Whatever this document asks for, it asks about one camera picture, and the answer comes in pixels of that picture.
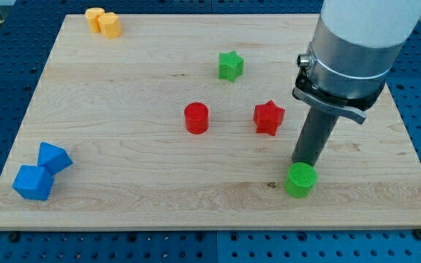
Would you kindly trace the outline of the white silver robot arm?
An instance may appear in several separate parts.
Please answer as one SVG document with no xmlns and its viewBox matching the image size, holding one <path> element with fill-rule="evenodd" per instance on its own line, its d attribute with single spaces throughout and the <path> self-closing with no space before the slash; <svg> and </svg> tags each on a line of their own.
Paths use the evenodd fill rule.
<svg viewBox="0 0 421 263">
<path fill-rule="evenodd" d="M 325 0 L 307 51 L 297 57 L 293 95 L 307 120 L 363 123 L 421 17 L 421 0 Z"/>
</svg>

